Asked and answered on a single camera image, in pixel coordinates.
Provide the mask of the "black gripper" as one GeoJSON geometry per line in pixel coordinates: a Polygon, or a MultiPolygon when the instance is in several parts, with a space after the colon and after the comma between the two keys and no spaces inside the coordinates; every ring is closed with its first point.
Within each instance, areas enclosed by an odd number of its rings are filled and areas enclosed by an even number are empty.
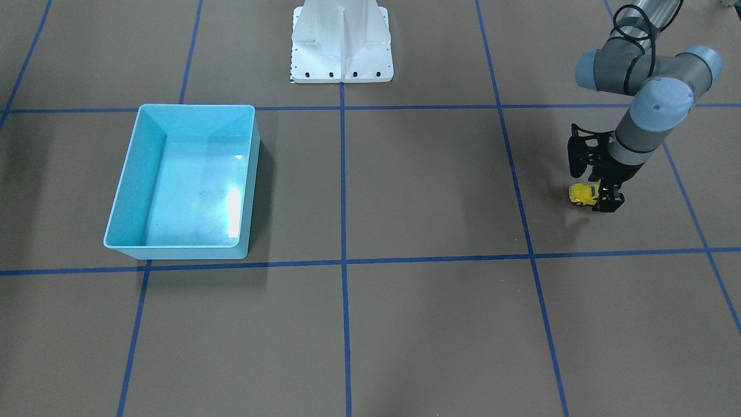
{"type": "Polygon", "coordinates": [[[613,213],[625,202],[622,184],[632,179],[643,164],[623,164],[611,156],[593,156],[590,181],[597,183],[593,212],[613,213]]]}

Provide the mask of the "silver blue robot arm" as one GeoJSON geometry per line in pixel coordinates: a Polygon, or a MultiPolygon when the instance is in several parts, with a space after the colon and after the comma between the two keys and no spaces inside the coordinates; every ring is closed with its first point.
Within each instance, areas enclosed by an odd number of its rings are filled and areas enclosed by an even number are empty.
{"type": "Polygon", "coordinates": [[[633,1],[618,8],[601,49],[585,52],[575,79],[593,92],[632,98],[614,130],[593,132],[576,124],[567,141],[571,176],[586,183],[568,189],[572,204],[614,212],[624,203],[624,182],[632,179],[667,135],[688,116],[720,76],[721,55],[693,46],[675,56],[660,56],[656,40],[677,17],[681,1],[633,1]]]}

